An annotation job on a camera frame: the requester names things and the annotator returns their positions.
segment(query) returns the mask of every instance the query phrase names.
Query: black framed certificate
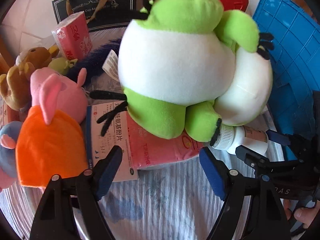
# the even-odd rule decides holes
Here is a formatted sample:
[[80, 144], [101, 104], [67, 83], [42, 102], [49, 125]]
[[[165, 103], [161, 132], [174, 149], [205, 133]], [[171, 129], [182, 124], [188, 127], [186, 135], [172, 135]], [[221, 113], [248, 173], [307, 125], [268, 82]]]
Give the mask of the black framed certificate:
[[[69, 0], [74, 13], [84, 11], [86, 19], [90, 19], [100, 0]], [[66, 9], [67, 0], [54, 0], [52, 6], [57, 23], [68, 17]], [[133, 10], [136, 9], [137, 0], [107, 0], [100, 14], [108, 13], [109, 10]], [[114, 19], [103, 17], [103, 19], [94, 19], [88, 23], [89, 32], [99, 30], [126, 27], [130, 19]]]

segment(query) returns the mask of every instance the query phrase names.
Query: pink package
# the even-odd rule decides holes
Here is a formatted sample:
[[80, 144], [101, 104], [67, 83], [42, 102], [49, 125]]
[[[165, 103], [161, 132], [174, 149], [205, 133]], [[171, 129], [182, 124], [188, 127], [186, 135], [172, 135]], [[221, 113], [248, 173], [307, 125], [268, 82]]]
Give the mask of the pink package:
[[197, 156], [203, 147], [185, 131], [171, 140], [154, 136], [140, 127], [128, 113], [127, 124], [132, 166], [137, 169], [185, 161]]
[[84, 12], [70, 15], [61, 21], [52, 35], [63, 56], [68, 60], [82, 59], [92, 48]]

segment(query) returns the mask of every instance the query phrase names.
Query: pig ear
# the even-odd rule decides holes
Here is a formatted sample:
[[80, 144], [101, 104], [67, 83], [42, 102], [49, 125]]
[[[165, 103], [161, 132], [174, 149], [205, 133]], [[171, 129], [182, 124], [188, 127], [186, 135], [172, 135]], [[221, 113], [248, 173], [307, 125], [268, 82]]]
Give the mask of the pig ear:
[[58, 74], [51, 74], [41, 85], [39, 90], [39, 101], [46, 125], [49, 125], [57, 109], [58, 94], [62, 82]]
[[7, 134], [3, 134], [0, 137], [0, 144], [7, 149], [14, 149], [16, 147], [16, 142]]
[[80, 88], [83, 86], [85, 82], [85, 78], [87, 76], [87, 69], [84, 67], [80, 70], [79, 75], [78, 75], [78, 80], [77, 80], [77, 87]]

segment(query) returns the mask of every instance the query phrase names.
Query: blue plastic crate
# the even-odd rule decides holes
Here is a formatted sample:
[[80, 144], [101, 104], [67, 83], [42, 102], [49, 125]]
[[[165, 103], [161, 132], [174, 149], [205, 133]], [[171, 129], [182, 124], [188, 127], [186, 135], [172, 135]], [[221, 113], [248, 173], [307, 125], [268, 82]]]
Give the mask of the blue plastic crate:
[[[278, 131], [315, 134], [312, 91], [320, 90], [320, 26], [291, 0], [260, 0], [253, 16], [274, 35], [273, 88], [269, 107]], [[294, 159], [285, 149], [286, 158]]]

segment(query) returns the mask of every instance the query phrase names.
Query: white bedsheet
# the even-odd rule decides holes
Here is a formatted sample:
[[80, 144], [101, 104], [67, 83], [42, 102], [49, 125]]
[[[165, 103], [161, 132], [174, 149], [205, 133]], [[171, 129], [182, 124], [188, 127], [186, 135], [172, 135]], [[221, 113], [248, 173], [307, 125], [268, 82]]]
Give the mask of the white bedsheet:
[[[124, 29], [91, 33], [94, 48], [107, 40], [121, 37]], [[54, 43], [47, 38], [38, 46], [49, 47]], [[93, 88], [119, 91], [120, 85], [107, 74], [93, 79]], [[260, 115], [249, 126], [257, 129], [274, 129], [269, 112]], [[253, 169], [235, 155], [213, 150], [216, 158], [228, 168], [245, 176], [253, 176]], [[282, 161], [280, 145], [269, 144], [271, 161]], [[99, 202], [103, 215], [117, 240], [200, 240], [206, 239], [223, 202], [213, 194], [200, 166], [199, 158], [166, 168], [139, 171], [137, 181], [113, 183], [109, 193]], [[30, 229], [41, 191], [14, 184], [0, 193], [0, 208], [20, 237], [29, 239]], [[244, 200], [236, 238], [241, 236], [248, 212], [249, 197]], [[88, 239], [79, 210], [74, 209], [81, 237]]]

